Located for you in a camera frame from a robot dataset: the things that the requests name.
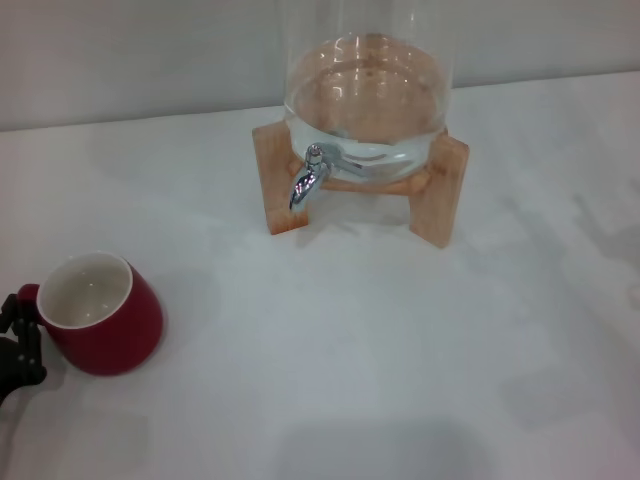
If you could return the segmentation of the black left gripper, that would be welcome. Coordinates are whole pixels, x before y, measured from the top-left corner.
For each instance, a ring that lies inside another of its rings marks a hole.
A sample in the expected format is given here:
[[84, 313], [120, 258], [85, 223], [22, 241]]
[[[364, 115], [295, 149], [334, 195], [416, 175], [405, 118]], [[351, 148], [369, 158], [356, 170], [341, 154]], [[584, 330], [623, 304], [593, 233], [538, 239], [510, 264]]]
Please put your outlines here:
[[41, 333], [36, 322], [24, 319], [24, 305], [9, 294], [0, 307], [0, 333], [12, 330], [18, 342], [0, 337], [0, 406], [15, 390], [41, 384], [47, 377], [42, 362]]

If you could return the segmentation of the red ceramic cup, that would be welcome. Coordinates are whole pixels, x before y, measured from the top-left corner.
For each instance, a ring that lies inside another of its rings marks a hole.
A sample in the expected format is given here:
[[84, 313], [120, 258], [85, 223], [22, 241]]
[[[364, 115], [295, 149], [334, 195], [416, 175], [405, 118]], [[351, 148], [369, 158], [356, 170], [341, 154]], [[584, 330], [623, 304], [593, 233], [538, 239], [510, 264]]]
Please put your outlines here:
[[127, 260], [108, 252], [72, 257], [41, 284], [23, 285], [17, 297], [35, 307], [66, 360], [91, 375], [135, 369], [163, 333], [154, 290]]

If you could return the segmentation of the chrome faucet tap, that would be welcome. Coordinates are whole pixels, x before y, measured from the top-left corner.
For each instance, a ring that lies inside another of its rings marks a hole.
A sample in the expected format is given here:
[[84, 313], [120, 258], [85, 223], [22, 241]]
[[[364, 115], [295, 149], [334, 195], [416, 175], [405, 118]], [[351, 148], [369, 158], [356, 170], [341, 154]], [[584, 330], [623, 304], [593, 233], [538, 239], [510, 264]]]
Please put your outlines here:
[[305, 153], [303, 168], [296, 174], [289, 196], [289, 210], [301, 213], [309, 197], [335, 171], [344, 171], [364, 177], [364, 168], [349, 160], [336, 144], [313, 143]]

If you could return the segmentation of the clear glass dispenser jar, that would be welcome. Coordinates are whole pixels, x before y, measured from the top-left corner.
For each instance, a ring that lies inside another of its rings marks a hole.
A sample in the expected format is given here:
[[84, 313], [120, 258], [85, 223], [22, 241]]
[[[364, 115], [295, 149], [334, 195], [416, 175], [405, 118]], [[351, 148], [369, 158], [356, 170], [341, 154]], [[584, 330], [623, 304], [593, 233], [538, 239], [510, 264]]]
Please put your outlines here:
[[420, 169], [446, 123], [461, 0], [279, 0], [293, 151], [337, 148], [352, 181]]

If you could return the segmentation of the wooden dispenser stand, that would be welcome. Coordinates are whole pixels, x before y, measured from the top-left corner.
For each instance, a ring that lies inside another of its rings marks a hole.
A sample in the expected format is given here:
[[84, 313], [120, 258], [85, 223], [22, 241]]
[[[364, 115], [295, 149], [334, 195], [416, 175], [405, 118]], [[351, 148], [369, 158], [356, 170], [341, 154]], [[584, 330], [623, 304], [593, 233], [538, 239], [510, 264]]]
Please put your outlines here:
[[[286, 123], [279, 121], [255, 128], [252, 138], [270, 233], [277, 235], [306, 226], [309, 223], [307, 208], [302, 207], [297, 212], [289, 208], [294, 178], [304, 167], [292, 150]], [[329, 179], [321, 184], [321, 188], [406, 196], [410, 206], [410, 230], [425, 241], [444, 248], [451, 240], [468, 158], [469, 147], [443, 132], [432, 143], [426, 165], [405, 179], [388, 184]]]

